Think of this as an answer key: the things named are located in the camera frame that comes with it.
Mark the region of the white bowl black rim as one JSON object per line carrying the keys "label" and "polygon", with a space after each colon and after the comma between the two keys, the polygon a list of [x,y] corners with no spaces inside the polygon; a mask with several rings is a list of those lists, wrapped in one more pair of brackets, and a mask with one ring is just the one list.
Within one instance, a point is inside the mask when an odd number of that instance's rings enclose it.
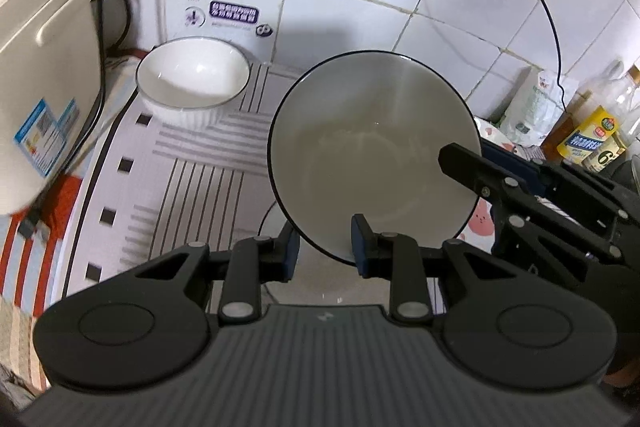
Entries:
{"label": "white bowl black rim", "polygon": [[300,237],[277,202],[271,205],[262,218],[258,232],[260,236],[272,238],[274,259],[293,272],[298,259]]}

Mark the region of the white carrot heart plate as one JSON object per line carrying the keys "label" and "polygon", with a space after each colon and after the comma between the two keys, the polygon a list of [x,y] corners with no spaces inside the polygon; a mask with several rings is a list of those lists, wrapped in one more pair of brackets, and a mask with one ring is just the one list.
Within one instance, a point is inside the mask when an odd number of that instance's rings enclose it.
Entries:
{"label": "white carrot heart plate", "polygon": [[[525,147],[514,143],[491,122],[477,116],[474,117],[474,120],[480,137],[492,145],[498,146],[501,150],[507,150],[525,160],[544,159],[544,154],[538,147]],[[471,218],[458,235],[458,239],[489,254],[492,245],[495,243],[495,223],[490,212],[491,202],[486,199],[486,195],[491,194],[491,188],[481,187],[480,185],[477,185],[477,188],[480,189],[480,196],[478,196]]]}

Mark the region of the large grey bowl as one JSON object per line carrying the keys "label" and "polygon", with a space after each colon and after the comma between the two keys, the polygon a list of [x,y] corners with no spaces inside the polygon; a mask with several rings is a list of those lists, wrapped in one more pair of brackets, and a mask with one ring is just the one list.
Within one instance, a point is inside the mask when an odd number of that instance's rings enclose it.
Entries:
{"label": "large grey bowl", "polygon": [[446,176],[442,147],[480,153],[469,107],[434,69],[385,51],[343,53],[304,72],[268,136],[268,170],[285,217],[320,253],[355,255],[352,216],[377,232],[437,247],[463,232],[477,195]]}

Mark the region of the yellow label cooking wine bottle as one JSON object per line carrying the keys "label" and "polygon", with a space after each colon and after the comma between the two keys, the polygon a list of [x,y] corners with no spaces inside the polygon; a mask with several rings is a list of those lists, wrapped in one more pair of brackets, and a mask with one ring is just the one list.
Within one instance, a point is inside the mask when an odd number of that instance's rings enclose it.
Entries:
{"label": "yellow label cooking wine bottle", "polygon": [[613,121],[600,106],[603,95],[589,98],[578,96],[567,107],[559,124],[542,142],[541,150],[548,160],[567,160],[581,164],[597,150],[606,137],[605,131],[613,129]]}

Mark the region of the white salt bag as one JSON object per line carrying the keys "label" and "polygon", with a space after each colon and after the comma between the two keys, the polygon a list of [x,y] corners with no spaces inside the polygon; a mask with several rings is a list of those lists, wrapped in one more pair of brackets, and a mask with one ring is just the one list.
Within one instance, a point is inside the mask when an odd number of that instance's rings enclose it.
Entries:
{"label": "white salt bag", "polygon": [[529,69],[504,112],[500,131],[516,145],[539,146],[570,104],[578,81],[566,76],[556,83],[555,72]]}

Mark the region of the clear vinegar bottle yellow cap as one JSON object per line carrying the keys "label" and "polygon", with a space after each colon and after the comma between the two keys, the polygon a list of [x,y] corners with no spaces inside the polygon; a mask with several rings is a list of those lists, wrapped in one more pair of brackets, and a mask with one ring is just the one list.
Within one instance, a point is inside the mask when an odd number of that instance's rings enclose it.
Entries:
{"label": "clear vinegar bottle yellow cap", "polygon": [[623,77],[610,81],[604,89],[600,106],[613,121],[606,130],[604,142],[582,165],[592,172],[601,172],[619,158],[639,132],[639,69],[631,66]]}

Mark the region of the white patterned table mat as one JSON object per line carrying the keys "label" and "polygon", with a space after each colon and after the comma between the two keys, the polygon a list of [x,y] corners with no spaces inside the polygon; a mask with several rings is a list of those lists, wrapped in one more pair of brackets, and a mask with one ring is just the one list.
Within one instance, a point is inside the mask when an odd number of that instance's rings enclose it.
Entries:
{"label": "white patterned table mat", "polygon": [[264,231],[274,196],[267,139],[298,70],[253,63],[250,83],[221,121],[164,124],[132,84],[90,157],[67,227],[51,299],[185,243],[226,251]]}

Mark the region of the white ribbed bowl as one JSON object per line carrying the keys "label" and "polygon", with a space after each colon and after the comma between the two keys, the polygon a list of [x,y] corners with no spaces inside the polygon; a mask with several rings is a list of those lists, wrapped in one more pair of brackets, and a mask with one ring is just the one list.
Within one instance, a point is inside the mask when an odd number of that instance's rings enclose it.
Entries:
{"label": "white ribbed bowl", "polygon": [[200,130],[218,124],[250,82],[250,62],[228,42],[171,40],[152,49],[136,70],[144,106],[163,124]]}

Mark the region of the red striped cloth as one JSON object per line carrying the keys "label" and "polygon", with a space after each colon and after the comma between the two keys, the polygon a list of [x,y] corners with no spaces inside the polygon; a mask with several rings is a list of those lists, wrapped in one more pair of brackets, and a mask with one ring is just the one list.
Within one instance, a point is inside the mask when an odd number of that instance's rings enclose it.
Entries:
{"label": "red striped cloth", "polygon": [[144,106],[137,95],[135,57],[107,64],[113,83],[93,148],[64,176],[54,202],[44,207],[47,234],[24,239],[21,216],[1,219],[1,364],[36,395],[49,387],[32,334],[44,311],[67,296],[145,262],[151,239],[130,234],[134,199],[149,212],[155,194],[144,184],[146,139],[155,124],[134,121]]}

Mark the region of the white rice cooker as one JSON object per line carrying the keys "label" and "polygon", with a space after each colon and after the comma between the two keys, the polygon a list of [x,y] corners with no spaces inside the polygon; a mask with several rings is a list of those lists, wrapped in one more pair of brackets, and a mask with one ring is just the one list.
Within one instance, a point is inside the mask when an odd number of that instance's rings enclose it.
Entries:
{"label": "white rice cooker", "polygon": [[92,0],[1,0],[1,211],[60,171],[100,91]]}

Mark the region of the wall sticker label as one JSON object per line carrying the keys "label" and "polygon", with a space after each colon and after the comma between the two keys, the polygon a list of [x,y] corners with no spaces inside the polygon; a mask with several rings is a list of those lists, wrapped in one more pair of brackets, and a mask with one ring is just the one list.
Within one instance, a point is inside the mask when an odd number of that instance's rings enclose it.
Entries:
{"label": "wall sticker label", "polygon": [[184,9],[186,28],[203,28],[205,25],[253,29],[258,38],[268,38],[274,33],[268,23],[261,23],[260,11],[254,6],[231,3],[221,0],[188,0]]}

